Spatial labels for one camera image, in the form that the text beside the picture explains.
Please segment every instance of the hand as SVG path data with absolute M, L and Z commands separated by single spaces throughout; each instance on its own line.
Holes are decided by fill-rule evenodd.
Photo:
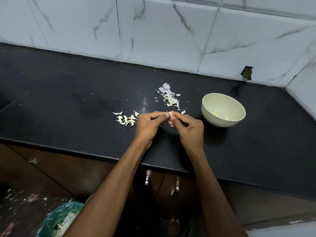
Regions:
M 148 149 L 157 133 L 158 127 L 163 122 L 167 121 L 169 117 L 169 112 L 155 111 L 152 113 L 140 114 L 134 140 L 144 143 Z
M 196 120 L 189 115 L 182 115 L 172 111 L 168 121 L 171 127 L 176 127 L 179 132 L 180 141 L 188 156 L 192 153 L 204 152 L 203 135 L 204 125 L 201 120 Z

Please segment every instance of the plastic bag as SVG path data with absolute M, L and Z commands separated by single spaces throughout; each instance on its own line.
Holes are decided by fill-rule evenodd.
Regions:
M 57 207 L 43 221 L 41 227 L 36 232 L 36 237 L 55 237 L 56 225 L 65 219 L 71 213 L 79 213 L 84 207 L 84 203 L 77 201 L 69 201 Z

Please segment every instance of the kitchen counter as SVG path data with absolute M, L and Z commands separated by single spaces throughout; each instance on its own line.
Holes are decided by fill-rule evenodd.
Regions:
M 155 90 L 165 82 L 181 94 L 181 111 L 203 120 L 217 178 L 316 197 L 316 122 L 275 87 L 0 44 L 0 141 L 117 161 L 136 126 L 120 125 L 112 112 L 176 111 Z M 229 128 L 207 123 L 201 101 L 212 92 L 242 103 L 245 119 Z M 192 174 L 168 125 L 159 128 L 142 165 Z

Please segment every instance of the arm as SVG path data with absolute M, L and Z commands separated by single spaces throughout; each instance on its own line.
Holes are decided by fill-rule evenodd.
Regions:
M 175 111 L 172 114 L 169 124 L 178 130 L 181 143 L 192 162 L 207 236 L 247 237 L 207 162 L 203 149 L 202 121 Z
M 121 217 L 137 167 L 168 112 L 139 115 L 135 138 L 64 237 L 112 237 Z

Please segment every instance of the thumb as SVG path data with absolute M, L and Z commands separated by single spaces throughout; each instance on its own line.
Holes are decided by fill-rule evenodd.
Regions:
M 154 121 L 157 126 L 160 126 L 163 122 L 165 122 L 167 120 L 168 120 L 167 114 L 164 114 L 164 115 L 160 115 L 159 117 L 157 117 L 156 119 L 154 119 L 152 121 Z
M 178 132 L 179 132 L 182 128 L 185 128 L 185 127 L 182 125 L 181 121 L 180 121 L 178 118 L 176 118 L 175 116 L 171 116 L 170 119 L 171 119 L 172 123 L 174 124 L 174 126 L 176 127 L 176 129 L 177 129 Z

